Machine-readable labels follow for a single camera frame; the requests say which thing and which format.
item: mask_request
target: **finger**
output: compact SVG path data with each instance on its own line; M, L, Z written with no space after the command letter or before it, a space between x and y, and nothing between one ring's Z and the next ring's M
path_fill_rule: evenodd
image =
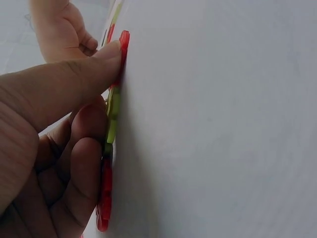
M65 191L70 178L70 156L74 144L85 137L96 138L98 141L105 137L105 110L102 97L81 109L74 119L71 139L61 157L53 167L38 174L39 186L48 206L59 200Z
M118 41L93 57L30 68L0 77L0 101L42 131L104 92L118 77Z
M76 143L71 154L71 180L51 209L57 236L80 237L98 199L102 147L92 138Z
M72 124L71 138L56 163L56 171L63 182L70 178L70 155L74 145L82 138L91 137L103 144L106 136L106 107L99 96L94 103L82 108Z
M79 110L74 110L68 118L56 128L40 137L38 154L35 159L34 169L37 173L48 169L56 163L69 142L71 124Z
M98 41L95 38L93 38L87 31L82 41L82 44L91 51L94 51L98 47Z
M13 206L33 238L57 238L34 171L31 172Z

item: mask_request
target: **human hand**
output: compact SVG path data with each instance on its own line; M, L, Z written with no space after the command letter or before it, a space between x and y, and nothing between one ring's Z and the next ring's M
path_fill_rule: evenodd
M1 238L80 237L99 193L100 94L116 80L120 61L115 42L90 58L0 76Z
M90 57L98 41L86 30L83 17L69 0L29 0L32 21L46 62Z

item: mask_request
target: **plastic toy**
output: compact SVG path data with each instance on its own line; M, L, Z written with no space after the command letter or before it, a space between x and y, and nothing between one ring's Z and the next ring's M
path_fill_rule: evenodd
M120 85L122 78L122 71L125 64L127 50L130 40L130 33L123 31L120 36L121 43L121 73L118 80L110 86L109 95L107 99L107 116L108 128L106 133L105 150L102 160L102 178L100 197L96 207L97 228L104 232L108 228L108 223L111 215L111 192L112 192L112 157L113 157L113 143L116 134L117 116L120 107Z

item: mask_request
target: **fingernail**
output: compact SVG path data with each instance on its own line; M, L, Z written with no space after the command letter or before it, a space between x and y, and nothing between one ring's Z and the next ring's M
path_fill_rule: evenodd
M101 50L99 50L94 57L103 59L103 60L108 60L111 58L114 58L121 53L121 44L119 41L113 41L107 45L105 45Z

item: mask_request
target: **child's hand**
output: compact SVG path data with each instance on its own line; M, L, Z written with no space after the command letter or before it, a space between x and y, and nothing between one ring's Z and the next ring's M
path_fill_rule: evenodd
M92 56L98 42L69 0L30 0L32 20L46 62Z

